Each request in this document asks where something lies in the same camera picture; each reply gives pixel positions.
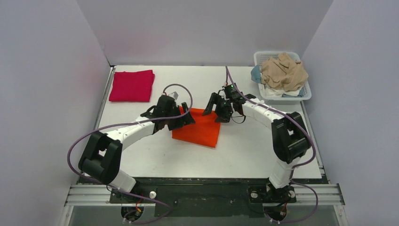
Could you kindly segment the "orange t-shirt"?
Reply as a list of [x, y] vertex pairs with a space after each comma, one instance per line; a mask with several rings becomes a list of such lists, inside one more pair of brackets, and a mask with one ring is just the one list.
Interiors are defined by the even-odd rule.
[[221, 123], [215, 122], [217, 115], [214, 111], [211, 111], [209, 115], [202, 115], [203, 112], [204, 109], [192, 108], [190, 114], [195, 123], [173, 130], [172, 138], [215, 148], [219, 138]]

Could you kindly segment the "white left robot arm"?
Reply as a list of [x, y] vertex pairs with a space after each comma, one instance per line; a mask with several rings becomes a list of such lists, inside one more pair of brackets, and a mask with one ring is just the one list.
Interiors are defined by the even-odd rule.
[[137, 181], [120, 169], [122, 152], [140, 139], [151, 136], [167, 127], [173, 131], [195, 124], [188, 105], [176, 104], [171, 96], [162, 95], [156, 105], [140, 114], [132, 125], [90, 135], [80, 158], [78, 168], [102, 184], [122, 190], [122, 197], [128, 202], [140, 198]]

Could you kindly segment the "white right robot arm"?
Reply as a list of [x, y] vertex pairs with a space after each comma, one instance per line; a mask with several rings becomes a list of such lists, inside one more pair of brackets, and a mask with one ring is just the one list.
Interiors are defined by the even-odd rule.
[[252, 118], [271, 130], [272, 146], [277, 157], [273, 170], [268, 178], [271, 186], [266, 188], [266, 196], [272, 202], [278, 202], [285, 195], [284, 187], [288, 186], [295, 165], [310, 149], [302, 116], [297, 113], [278, 112], [266, 105], [252, 94], [243, 95], [233, 84], [226, 85], [219, 92], [210, 96], [203, 115], [214, 112], [216, 122], [228, 123], [233, 113]]

